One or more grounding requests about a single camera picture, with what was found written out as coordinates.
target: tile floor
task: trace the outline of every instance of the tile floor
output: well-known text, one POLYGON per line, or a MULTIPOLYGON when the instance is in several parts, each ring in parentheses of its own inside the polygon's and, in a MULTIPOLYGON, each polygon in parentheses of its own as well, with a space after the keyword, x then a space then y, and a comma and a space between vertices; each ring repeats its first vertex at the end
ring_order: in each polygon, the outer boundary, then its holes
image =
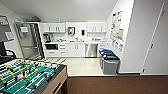
MULTIPOLYGON (((49 58, 52 62, 58 58, 49 58)), ((66 59, 62 64, 67 65, 68 76, 108 76, 102 73, 99 65, 99 58, 61 58, 66 59)))

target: stainless steel dishwasher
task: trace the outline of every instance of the stainless steel dishwasher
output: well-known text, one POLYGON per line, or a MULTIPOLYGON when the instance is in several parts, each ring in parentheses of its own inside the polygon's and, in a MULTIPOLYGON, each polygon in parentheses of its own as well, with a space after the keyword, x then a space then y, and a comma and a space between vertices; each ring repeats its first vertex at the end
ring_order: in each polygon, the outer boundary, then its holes
POLYGON ((97 57, 98 44, 85 44, 85 57, 97 57))

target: countertop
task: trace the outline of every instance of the countertop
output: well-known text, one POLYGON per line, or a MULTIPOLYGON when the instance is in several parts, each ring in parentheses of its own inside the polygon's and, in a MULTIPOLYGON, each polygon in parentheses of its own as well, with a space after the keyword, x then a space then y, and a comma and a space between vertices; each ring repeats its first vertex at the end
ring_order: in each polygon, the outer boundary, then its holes
POLYGON ((84 42, 70 42, 70 41, 63 41, 63 42, 57 42, 57 41, 52 41, 50 43, 43 43, 43 44, 103 44, 107 43, 107 41, 84 41, 84 42))

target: upper cabinet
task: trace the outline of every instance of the upper cabinet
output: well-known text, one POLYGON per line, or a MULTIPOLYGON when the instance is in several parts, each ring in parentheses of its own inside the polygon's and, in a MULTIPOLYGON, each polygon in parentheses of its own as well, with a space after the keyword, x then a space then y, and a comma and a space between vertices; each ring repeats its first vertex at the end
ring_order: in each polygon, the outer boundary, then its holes
POLYGON ((44 32, 65 33, 65 23, 43 23, 44 32))
POLYGON ((107 23, 87 23, 87 32, 107 32, 107 23))

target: ceiling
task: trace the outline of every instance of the ceiling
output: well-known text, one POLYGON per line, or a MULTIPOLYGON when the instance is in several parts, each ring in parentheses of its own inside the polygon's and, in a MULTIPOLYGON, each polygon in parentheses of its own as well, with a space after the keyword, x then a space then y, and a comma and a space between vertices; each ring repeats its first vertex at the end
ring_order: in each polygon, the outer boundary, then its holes
POLYGON ((42 21, 106 21, 117 0, 0 0, 21 18, 42 21))

